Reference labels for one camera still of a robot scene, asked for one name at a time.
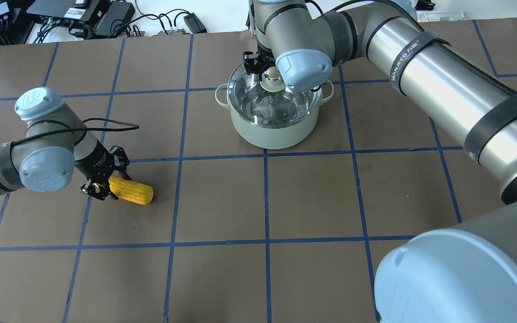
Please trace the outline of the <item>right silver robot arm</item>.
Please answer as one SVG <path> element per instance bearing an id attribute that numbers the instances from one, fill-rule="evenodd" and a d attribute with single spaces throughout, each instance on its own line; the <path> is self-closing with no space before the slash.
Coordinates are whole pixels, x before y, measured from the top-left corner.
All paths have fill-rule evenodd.
<path id="1" fill-rule="evenodd" d="M 365 58 L 500 184 L 501 208 L 390 251 L 373 292 L 382 323 L 517 323 L 517 90 L 423 29 L 399 0 L 350 2 L 313 18 L 303 0 L 251 0 L 258 52 L 290 90 Z"/>

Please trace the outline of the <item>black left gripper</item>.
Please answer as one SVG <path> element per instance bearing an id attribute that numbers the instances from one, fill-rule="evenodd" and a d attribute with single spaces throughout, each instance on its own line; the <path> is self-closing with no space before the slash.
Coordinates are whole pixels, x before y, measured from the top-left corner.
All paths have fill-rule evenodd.
<path id="1" fill-rule="evenodd" d="M 87 178 L 79 191 L 97 200 L 104 201 L 109 197 L 116 201 L 118 197 L 110 188 L 109 177 L 116 171 L 121 178 L 131 180 L 127 173 L 130 163 L 123 147 L 113 145 L 108 151 L 97 141 L 95 148 L 87 156 L 75 158 L 75 167 Z"/>

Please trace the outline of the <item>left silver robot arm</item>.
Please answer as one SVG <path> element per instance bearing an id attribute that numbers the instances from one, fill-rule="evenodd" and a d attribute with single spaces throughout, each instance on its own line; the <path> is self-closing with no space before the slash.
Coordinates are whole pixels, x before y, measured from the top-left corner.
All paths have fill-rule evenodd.
<path id="1" fill-rule="evenodd" d="M 0 145 L 0 196 L 22 188 L 57 192 L 79 170 L 86 177 L 81 193 L 98 200 L 115 199 L 109 183 L 113 173 L 131 179 L 123 147 L 106 149 L 95 136 L 98 129 L 87 127 L 51 88 L 25 92 L 14 110 L 27 124 L 26 138 Z"/>

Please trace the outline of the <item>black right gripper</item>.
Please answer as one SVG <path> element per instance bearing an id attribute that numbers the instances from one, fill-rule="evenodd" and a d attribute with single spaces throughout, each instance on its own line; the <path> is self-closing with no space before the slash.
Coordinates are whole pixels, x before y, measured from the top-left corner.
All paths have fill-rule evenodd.
<path id="1" fill-rule="evenodd" d="M 243 52 L 243 66 L 246 73 L 256 75 L 261 81 L 261 72 L 276 66 L 276 59 L 270 49 L 257 43 L 257 52 Z"/>

